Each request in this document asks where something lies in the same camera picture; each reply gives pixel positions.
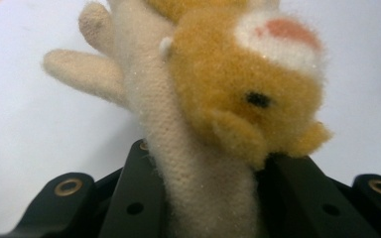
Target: toy head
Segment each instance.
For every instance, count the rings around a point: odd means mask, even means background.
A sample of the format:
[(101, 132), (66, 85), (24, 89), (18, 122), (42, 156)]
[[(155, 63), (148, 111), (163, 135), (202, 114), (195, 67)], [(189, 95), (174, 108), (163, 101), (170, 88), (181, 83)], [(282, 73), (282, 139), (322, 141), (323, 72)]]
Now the toy head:
[(195, 132), (259, 169), (314, 121), (320, 50), (317, 37), (291, 17), (212, 8), (181, 19), (168, 54)]

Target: black eye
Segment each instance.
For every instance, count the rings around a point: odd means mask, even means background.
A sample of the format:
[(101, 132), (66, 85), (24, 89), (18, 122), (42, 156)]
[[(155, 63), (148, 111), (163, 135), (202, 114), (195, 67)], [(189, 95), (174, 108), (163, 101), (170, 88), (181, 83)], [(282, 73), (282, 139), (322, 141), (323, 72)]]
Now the black eye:
[(262, 93), (249, 92), (246, 94), (246, 101), (257, 107), (267, 108), (271, 104), (271, 99)]

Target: black metal bracket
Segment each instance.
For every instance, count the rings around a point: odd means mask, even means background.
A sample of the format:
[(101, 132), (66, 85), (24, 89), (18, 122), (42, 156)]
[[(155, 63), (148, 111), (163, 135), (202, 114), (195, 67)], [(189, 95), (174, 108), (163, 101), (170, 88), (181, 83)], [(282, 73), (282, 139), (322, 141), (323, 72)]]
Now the black metal bracket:
[[(272, 238), (381, 237), (381, 176), (359, 176), (350, 187), (309, 157), (271, 155), (256, 177)], [(158, 238), (168, 220), (163, 181), (140, 140), (124, 168), (98, 182), (79, 173), (49, 181), (0, 238)]]

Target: plush toy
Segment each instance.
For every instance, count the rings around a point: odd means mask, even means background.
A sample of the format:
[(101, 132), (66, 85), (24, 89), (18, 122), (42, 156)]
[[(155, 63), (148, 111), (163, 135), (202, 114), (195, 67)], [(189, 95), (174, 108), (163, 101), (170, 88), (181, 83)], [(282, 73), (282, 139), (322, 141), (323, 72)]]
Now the plush toy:
[(104, 56), (55, 50), (60, 81), (131, 110), (173, 212), (172, 237), (256, 237), (253, 171), (311, 153), (329, 134), (316, 35), (268, 0), (111, 0), (79, 17)]
[(162, 48), (183, 113), (202, 140), (261, 169), (270, 152), (300, 157), (328, 139), (314, 120), (321, 46), (309, 29), (276, 10), (248, 10), (244, 0), (184, 1), (192, 3), (187, 11), (179, 1), (149, 1), (179, 18)]

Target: yellow fur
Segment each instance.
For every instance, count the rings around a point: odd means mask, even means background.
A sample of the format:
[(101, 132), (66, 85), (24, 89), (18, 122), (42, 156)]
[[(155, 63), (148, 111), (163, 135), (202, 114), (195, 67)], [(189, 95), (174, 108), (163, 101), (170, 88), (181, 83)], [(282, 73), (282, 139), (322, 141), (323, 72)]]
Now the yellow fur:
[[(305, 156), (328, 140), (329, 133), (315, 121), (322, 95), (317, 80), (236, 43), (233, 29), (245, 13), (244, 7), (228, 4), (184, 14), (168, 62), (183, 113), (195, 132), (259, 170), (268, 153)], [(267, 95), (271, 105), (248, 103), (250, 92)]]
[(167, 18), (174, 22), (190, 10), (206, 7), (237, 6), (244, 7), (248, 0), (146, 0)]

